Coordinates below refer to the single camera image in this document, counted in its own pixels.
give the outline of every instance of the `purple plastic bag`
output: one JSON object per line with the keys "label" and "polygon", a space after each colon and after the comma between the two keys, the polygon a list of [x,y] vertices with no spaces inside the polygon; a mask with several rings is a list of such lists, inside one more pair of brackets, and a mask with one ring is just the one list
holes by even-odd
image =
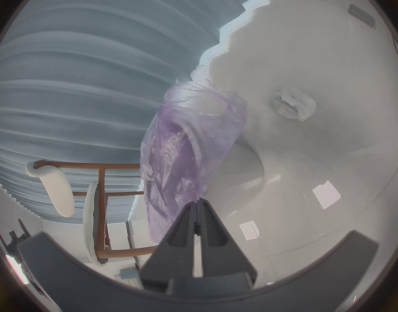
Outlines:
{"label": "purple plastic bag", "polygon": [[206,183],[242,133],[246,101],[214,86],[206,66],[193,81],[176,84],[141,143],[141,178],[150,239],[160,242],[185,204],[202,196]]}

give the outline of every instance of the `wooden chair frame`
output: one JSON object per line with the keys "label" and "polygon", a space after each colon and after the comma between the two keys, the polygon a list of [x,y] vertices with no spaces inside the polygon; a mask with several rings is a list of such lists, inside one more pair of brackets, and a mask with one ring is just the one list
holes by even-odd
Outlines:
{"label": "wooden chair frame", "polygon": [[[108,205],[108,197],[114,196],[130,196],[143,195],[142,190],[136,192],[105,192],[105,170],[130,170],[139,169],[139,164],[96,164],[96,163],[72,163],[72,162],[56,162],[40,160],[34,162],[34,168],[38,169],[44,165],[51,165],[64,169],[97,169],[98,170],[98,187],[99,187],[99,223],[98,223],[98,240],[95,244],[95,252],[99,258],[112,257],[138,257],[140,255],[151,254],[156,249],[155,246],[132,248],[128,250],[111,250],[108,225],[106,219],[106,211]],[[73,196],[86,196],[86,192],[73,192]]]}

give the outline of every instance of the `gray curtain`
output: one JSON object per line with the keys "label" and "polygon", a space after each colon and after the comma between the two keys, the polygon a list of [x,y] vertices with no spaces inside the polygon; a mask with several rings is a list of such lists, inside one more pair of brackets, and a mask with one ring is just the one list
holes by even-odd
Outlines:
{"label": "gray curtain", "polygon": [[[61,217],[38,159],[139,163],[139,147],[165,91],[188,80],[219,29],[248,0],[30,0],[0,45],[0,183],[41,217]],[[87,191],[91,170],[65,170]],[[137,170],[107,171],[106,191],[138,190]],[[110,198],[107,221],[125,221],[134,197]]]}

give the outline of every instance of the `plastic bag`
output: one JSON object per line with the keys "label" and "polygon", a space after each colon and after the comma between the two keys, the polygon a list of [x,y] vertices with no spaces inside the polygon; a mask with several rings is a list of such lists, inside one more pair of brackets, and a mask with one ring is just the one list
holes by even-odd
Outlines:
{"label": "plastic bag", "polygon": [[202,196],[207,181],[242,133],[246,101],[214,86],[206,66],[165,94],[141,143],[150,239],[160,242],[185,204]]}

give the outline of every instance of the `chair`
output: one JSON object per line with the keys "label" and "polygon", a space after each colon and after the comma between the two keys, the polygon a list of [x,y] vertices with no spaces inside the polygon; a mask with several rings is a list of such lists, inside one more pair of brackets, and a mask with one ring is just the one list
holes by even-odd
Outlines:
{"label": "chair", "polygon": [[[59,168],[97,169],[98,181],[89,185],[87,192],[72,192],[65,173]],[[108,198],[114,196],[143,195],[143,191],[105,192],[105,170],[139,169],[139,164],[96,164],[70,163],[40,160],[26,165],[26,172],[31,177],[39,177],[58,213],[65,217],[73,215],[74,196],[85,196],[83,208],[83,237],[88,257],[97,266],[107,264],[113,257],[136,257],[151,254],[155,246],[112,250],[106,222]]]}

